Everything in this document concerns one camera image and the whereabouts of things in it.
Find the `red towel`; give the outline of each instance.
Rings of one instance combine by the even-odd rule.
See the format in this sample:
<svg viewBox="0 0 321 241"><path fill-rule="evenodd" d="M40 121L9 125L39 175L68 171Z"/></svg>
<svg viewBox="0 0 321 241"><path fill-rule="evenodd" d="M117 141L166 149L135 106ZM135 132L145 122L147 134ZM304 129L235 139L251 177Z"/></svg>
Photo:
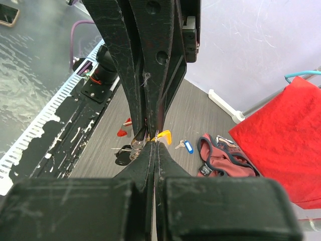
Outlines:
<svg viewBox="0 0 321 241"><path fill-rule="evenodd" d="M321 90L296 77L276 98L230 134L265 177L292 202L321 208Z"/></svg>

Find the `cable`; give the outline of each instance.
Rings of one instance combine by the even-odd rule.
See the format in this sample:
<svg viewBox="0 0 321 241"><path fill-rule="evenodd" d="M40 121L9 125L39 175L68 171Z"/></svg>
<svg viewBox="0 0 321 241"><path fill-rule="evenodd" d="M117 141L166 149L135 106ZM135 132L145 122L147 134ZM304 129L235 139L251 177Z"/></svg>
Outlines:
<svg viewBox="0 0 321 241"><path fill-rule="evenodd" d="M72 69L72 66L74 65L74 32L78 25L80 24L95 24L92 20L80 20L74 23L74 25L71 28L70 33L70 66L69 68Z"/></svg>

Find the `key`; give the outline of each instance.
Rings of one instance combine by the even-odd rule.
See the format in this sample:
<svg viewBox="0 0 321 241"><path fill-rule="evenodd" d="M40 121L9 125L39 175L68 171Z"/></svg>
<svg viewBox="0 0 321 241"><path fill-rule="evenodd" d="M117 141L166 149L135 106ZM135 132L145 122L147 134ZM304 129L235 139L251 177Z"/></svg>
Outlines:
<svg viewBox="0 0 321 241"><path fill-rule="evenodd" d="M177 147L175 147L175 150L180 148L180 147L185 147L184 141L185 140L180 140L180 144Z"/></svg>

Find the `purple cable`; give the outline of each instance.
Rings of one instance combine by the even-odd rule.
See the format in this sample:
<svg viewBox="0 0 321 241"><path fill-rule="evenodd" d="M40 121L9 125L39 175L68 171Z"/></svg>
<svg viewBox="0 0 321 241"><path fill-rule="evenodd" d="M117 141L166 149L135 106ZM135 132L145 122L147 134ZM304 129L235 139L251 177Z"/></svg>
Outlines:
<svg viewBox="0 0 321 241"><path fill-rule="evenodd" d="M74 32L76 27L79 24L94 24L94 21L92 20L79 20L74 23L74 25L71 28L71 33L70 33L70 66L69 68L72 69L72 66L74 65Z"/></svg>

